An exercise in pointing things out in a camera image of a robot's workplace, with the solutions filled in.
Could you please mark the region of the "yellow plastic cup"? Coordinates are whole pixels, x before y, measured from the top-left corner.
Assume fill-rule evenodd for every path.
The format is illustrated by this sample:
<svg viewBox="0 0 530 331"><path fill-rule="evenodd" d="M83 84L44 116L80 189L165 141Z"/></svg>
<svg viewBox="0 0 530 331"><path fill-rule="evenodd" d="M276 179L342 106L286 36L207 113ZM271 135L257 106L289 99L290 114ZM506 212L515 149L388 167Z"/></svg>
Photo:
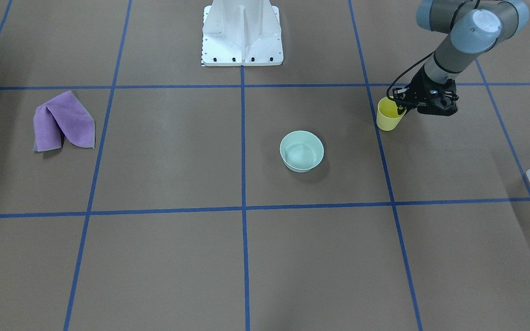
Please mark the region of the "yellow plastic cup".
<svg viewBox="0 0 530 331"><path fill-rule="evenodd" d="M406 111L400 109L396 102L388 97L383 97L377 103L376 125L380 130L391 131L399 124Z"/></svg>

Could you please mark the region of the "purple cloth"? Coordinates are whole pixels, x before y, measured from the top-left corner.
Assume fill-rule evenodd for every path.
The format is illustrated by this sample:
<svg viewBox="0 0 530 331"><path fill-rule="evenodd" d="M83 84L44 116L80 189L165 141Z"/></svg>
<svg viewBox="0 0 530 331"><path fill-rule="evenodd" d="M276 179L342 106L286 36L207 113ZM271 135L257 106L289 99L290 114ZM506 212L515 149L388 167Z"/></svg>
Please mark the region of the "purple cloth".
<svg viewBox="0 0 530 331"><path fill-rule="evenodd" d="M32 124L35 152L59 149L63 138L80 148L95 148L95 120L72 91L36 107Z"/></svg>

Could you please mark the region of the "mint green bowl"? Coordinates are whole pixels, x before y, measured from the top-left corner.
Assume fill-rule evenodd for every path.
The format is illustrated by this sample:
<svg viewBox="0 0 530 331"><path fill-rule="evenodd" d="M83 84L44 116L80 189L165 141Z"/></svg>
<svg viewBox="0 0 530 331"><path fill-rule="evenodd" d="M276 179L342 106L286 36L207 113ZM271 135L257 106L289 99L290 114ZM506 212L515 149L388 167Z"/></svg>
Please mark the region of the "mint green bowl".
<svg viewBox="0 0 530 331"><path fill-rule="evenodd" d="M280 142L280 156L284 165L294 172L308 172L324 158L325 148L315 134L309 131L293 131Z"/></svg>

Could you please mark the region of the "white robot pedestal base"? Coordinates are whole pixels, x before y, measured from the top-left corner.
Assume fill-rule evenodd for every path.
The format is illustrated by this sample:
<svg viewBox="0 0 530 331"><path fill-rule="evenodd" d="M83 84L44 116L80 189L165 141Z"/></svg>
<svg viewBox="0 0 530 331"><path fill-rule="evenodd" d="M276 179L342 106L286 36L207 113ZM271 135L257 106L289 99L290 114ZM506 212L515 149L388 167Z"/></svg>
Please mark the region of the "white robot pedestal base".
<svg viewBox="0 0 530 331"><path fill-rule="evenodd" d="M278 66L284 62L280 11L269 0L213 0L203 9L206 67Z"/></svg>

